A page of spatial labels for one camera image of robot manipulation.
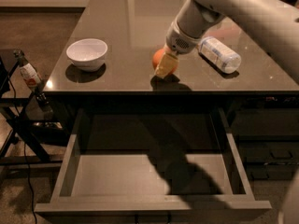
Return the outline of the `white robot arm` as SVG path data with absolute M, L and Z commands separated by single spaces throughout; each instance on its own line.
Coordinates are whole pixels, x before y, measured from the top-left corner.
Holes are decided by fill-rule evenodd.
M 293 80 L 299 80 L 299 9 L 280 0 L 186 0 L 171 23 L 164 48 L 153 60 L 164 78 L 190 53 L 212 26 L 228 17 Z

